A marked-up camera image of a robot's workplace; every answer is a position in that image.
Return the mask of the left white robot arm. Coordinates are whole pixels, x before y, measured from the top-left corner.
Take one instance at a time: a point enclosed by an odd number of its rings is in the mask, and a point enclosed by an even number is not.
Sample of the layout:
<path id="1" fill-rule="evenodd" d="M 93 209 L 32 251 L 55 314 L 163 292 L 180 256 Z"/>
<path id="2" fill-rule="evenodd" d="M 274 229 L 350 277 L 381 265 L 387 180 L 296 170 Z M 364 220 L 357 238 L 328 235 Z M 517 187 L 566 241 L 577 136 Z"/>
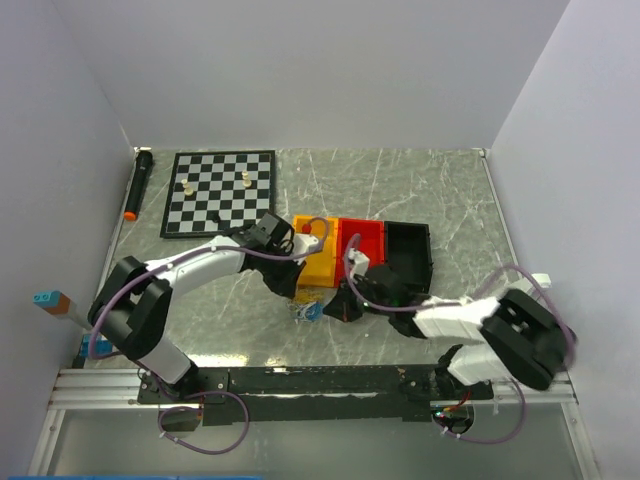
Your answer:
<path id="1" fill-rule="evenodd" d="M 165 334 L 171 302 L 195 289 L 246 270 L 262 275 L 281 297 L 295 295 L 305 258 L 320 241 L 267 213 L 249 226 L 234 227 L 200 247 L 166 259 L 141 262 L 129 256 L 111 271 L 94 300 L 88 322 L 127 359 L 160 379 L 176 402 L 193 397 L 198 367 Z"/>

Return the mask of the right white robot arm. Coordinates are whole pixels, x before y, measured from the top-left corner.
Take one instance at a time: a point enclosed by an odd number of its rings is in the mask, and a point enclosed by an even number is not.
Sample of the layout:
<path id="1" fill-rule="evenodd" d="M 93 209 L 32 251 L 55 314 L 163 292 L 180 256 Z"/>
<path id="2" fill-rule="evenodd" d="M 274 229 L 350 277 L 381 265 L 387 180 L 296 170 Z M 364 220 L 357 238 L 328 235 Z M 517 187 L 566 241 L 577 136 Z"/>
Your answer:
<path id="1" fill-rule="evenodd" d="M 549 301 L 550 276 L 519 273 L 500 290 L 492 274 L 478 295 L 444 299 L 411 290 L 389 266 L 379 265 L 343 278 L 323 313 L 353 322 L 371 310 L 405 337 L 451 342 L 436 375 L 445 397 L 503 378 L 546 391 L 573 365 L 577 337 Z"/>

